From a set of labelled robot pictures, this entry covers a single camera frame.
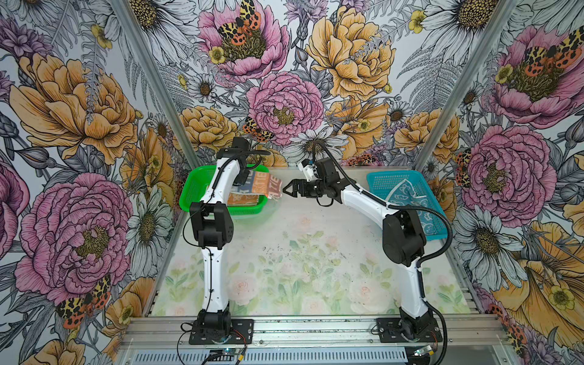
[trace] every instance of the blue basket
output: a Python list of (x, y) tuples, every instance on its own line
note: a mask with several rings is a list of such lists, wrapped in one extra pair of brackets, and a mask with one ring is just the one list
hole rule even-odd
[[(429, 206), (427, 206), (428, 208), (432, 208), (439, 213), (444, 214), (444, 211), (440, 207), (440, 204), (438, 204), (430, 186), (428, 186), (428, 183), (426, 183), (426, 180), (418, 171), (382, 171), (367, 174), (369, 191), (382, 199), (385, 199), (391, 189), (401, 183), (404, 179), (408, 179), (412, 183), (414, 190), (416, 190), (416, 195), (427, 195), (427, 202), (429, 203)], [(423, 221), (427, 219), (424, 217), (425, 213), (418, 212), (418, 214), (423, 223)], [(424, 227), (426, 239), (430, 241), (433, 239), (446, 238), (447, 234), (444, 223), (433, 214), (430, 215), (430, 219), (432, 220), (432, 225), (426, 225)]]

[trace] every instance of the green plastic basket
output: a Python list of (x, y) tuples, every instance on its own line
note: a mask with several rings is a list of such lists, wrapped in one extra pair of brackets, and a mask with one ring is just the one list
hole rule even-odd
[[(190, 204), (194, 201), (201, 201), (203, 195), (208, 186), (213, 180), (215, 175), (215, 170), (217, 169), (214, 165), (200, 166), (192, 170), (189, 177), (186, 179), (185, 187), (180, 195), (179, 205), (180, 208), (186, 212), (190, 209)], [(270, 172), (264, 165), (259, 165), (256, 169), (259, 172)], [(258, 205), (253, 207), (227, 207), (227, 210), (232, 215), (250, 215), (257, 214), (262, 211), (263, 206), (267, 203), (267, 197), (265, 195), (260, 195), (258, 200)]]

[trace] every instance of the wallpaper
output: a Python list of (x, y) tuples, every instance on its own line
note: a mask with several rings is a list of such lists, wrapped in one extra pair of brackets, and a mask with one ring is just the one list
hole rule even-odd
[[(205, 163), (245, 136), (272, 153), (267, 165), (295, 166), (322, 141), (346, 166), (386, 166), (413, 164), (497, 0), (130, 4)], [(111, 7), (99, 12), (105, 36), (126, 43)], [(452, 119), (440, 161), (459, 126)]]
[(189, 169), (104, 5), (0, 2), (5, 364), (112, 364), (175, 225)]
[[(584, 4), (523, 1), (423, 167), (524, 364), (584, 363)], [(450, 131), (447, 130), (444, 141)]]

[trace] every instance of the floral tabletop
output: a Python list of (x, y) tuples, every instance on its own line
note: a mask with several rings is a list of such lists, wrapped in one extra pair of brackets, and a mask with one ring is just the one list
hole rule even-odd
[[(346, 206), (323, 208), (288, 196), (264, 210), (234, 219), (235, 237), (227, 245), (233, 315), (398, 313), (398, 268), (385, 256), (375, 223)], [(439, 247), (430, 241), (425, 249)], [(436, 308), (470, 312), (444, 255), (425, 264), (423, 274)], [(152, 315), (197, 315), (203, 277), (200, 249), (179, 241)]]

